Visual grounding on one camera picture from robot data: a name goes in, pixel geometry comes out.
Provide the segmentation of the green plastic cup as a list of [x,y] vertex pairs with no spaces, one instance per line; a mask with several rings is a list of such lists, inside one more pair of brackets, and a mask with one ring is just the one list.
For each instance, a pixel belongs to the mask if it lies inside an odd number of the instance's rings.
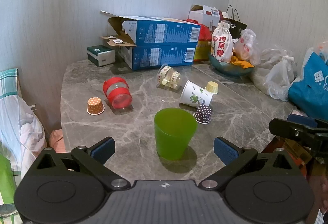
[[179,160],[197,130],[197,121],[187,111],[168,107],[154,117],[156,150],[166,160]]

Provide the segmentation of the dark purple dotted paper cup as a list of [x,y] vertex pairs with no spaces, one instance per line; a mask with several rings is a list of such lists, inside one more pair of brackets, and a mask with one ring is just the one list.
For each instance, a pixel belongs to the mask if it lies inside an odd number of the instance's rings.
[[212,109],[206,105],[200,105],[194,112],[194,118],[200,124],[209,124],[211,121]]

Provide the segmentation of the red striped clear cup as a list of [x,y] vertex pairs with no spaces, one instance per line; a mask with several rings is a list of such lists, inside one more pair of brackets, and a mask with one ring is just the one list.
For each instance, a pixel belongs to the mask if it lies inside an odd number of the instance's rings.
[[132,95],[126,80],[122,77],[111,77],[103,83],[103,92],[111,106],[124,109],[131,105]]

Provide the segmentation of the yellow paper cupcake cup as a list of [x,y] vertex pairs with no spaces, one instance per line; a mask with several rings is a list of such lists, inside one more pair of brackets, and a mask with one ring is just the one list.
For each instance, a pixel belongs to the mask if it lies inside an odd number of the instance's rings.
[[205,87],[205,89],[212,93],[212,94],[217,94],[218,93],[218,89],[219,89],[219,85],[214,82],[214,81],[209,81]]

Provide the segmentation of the clear cup cream pattern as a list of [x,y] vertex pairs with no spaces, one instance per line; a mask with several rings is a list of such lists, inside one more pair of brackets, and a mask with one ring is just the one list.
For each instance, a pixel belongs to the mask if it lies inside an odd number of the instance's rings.
[[173,67],[164,64],[157,73],[157,82],[159,86],[179,90],[182,83],[182,75]]

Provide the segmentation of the blue shopping bag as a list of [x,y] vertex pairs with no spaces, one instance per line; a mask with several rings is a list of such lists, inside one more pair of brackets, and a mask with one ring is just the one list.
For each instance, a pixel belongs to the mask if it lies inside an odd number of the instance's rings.
[[288,89],[288,99],[308,117],[327,121],[327,64],[313,48],[305,54],[300,76]]

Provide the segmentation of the pink cushion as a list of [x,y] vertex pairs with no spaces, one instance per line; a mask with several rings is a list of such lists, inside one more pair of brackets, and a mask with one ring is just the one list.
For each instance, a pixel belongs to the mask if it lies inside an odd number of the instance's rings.
[[57,153],[66,152],[62,129],[51,132],[49,136],[49,147],[53,148]]

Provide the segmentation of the clear white plastic bag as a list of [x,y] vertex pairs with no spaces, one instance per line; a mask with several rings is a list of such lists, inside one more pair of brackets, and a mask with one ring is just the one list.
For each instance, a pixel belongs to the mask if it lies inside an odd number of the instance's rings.
[[264,49],[250,79],[264,94],[276,100],[288,101],[288,90],[295,79],[292,52],[277,45]]

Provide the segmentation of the white crumpled cloth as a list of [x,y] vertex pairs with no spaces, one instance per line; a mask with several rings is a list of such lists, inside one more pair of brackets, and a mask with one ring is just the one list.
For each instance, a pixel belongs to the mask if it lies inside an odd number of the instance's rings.
[[24,177],[41,151],[47,147],[38,117],[18,95],[1,98],[1,155],[12,171]]

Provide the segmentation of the dark teal glass bowl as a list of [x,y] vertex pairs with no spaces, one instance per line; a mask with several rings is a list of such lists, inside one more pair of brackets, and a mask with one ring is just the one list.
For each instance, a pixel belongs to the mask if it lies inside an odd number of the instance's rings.
[[243,77],[245,75],[249,75],[254,70],[254,67],[243,69],[242,67],[231,63],[219,62],[211,54],[209,55],[209,61],[217,71],[231,77]]

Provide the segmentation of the orange snack packets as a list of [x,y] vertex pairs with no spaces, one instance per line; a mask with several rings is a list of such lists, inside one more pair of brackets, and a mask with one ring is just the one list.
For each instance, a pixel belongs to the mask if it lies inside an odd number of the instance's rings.
[[250,62],[246,61],[246,60],[242,60],[240,59],[235,52],[232,53],[231,56],[231,61],[230,63],[232,65],[236,65],[242,69],[248,69],[248,68],[253,68],[254,65],[252,65]]

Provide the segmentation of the red yellow package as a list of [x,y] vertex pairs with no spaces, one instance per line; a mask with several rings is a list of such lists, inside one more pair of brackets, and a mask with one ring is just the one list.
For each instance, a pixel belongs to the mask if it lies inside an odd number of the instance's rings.
[[209,60],[209,54],[211,50],[211,32],[209,30],[209,27],[200,24],[198,23],[198,21],[193,19],[186,19],[186,21],[200,25],[200,34],[195,49],[194,61]]

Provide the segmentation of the black paper shopping bag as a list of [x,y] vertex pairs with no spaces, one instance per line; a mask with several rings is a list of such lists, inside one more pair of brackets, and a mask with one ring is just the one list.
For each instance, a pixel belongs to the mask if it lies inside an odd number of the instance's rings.
[[227,7],[227,11],[231,9],[231,16],[223,17],[223,21],[227,22],[230,25],[230,34],[233,39],[240,38],[241,32],[247,28],[247,25],[242,23],[238,14],[237,9],[233,9],[232,5]]

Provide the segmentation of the upper blue cardboard box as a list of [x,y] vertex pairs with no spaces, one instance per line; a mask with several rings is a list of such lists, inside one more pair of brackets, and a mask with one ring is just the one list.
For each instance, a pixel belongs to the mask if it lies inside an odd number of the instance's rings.
[[104,10],[100,13],[108,17],[110,26],[116,32],[108,37],[107,44],[110,46],[196,46],[201,30],[199,24],[174,18],[116,16]]

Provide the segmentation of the white drawstring candy bag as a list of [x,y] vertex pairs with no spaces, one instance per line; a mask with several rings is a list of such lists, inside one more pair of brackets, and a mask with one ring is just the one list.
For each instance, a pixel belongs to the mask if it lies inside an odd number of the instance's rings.
[[224,21],[212,33],[211,55],[218,62],[230,63],[233,52],[233,39],[230,34],[230,25]]

